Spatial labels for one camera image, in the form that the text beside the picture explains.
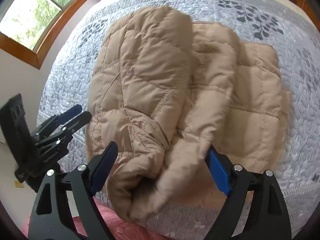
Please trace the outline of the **side window wooden frame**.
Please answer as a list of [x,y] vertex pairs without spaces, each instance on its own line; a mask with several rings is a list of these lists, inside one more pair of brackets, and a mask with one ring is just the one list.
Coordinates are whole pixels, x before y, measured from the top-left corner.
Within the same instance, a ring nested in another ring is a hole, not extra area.
[[88,0],[1,0],[1,50],[40,69],[57,36]]

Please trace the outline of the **beige quilted jacket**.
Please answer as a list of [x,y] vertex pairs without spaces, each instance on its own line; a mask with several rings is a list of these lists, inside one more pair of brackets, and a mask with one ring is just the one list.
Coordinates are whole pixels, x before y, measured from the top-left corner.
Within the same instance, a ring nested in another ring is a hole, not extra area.
[[271,45],[169,6],[142,8],[104,37],[88,92],[87,159],[118,145],[104,190],[124,220],[169,202],[219,209],[210,146],[249,171],[275,168],[289,103]]

